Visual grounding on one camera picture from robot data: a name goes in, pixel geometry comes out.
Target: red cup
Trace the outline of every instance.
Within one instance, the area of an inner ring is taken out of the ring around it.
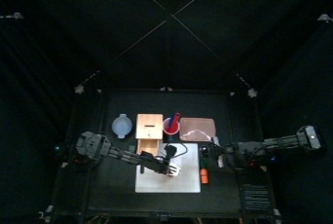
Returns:
[[[174,135],[179,132],[181,125],[179,125],[179,122],[177,121],[177,125],[174,125],[175,128],[171,128],[169,122],[170,122],[170,118],[163,120],[163,132],[167,135]]]

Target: orange object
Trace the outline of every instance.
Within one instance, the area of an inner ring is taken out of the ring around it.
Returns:
[[[202,184],[209,184],[209,171],[205,168],[201,169],[201,178]]]

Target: black tabletop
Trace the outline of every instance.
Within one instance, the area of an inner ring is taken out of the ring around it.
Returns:
[[[166,118],[179,112],[186,118],[214,119],[221,145],[262,140],[256,102],[241,93],[107,92],[103,94],[103,105],[99,130],[122,150],[137,145],[137,114],[163,114]],[[123,113],[133,122],[133,131],[125,139],[118,139],[113,132],[113,121]],[[209,161],[210,184],[201,185],[201,193],[135,193],[135,172],[135,166],[111,158],[104,159],[92,173],[87,210],[119,215],[163,212],[173,216],[240,214],[236,174],[228,166],[220,168],[214,160]]]

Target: pink tray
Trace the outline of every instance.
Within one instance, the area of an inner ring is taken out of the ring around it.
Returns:
[[[179,124],[183,141],[210,141],[215,136],[214,119],[181,118]]]

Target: white bowl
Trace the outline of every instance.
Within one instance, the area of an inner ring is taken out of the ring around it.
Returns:
[[[125,136],[130,133],[131,131],[131,121],[126,117],[126,114],[119,114],[119,117],[115,118],[113,122],[113,131],[118,135],[119,138],[125,138]]]

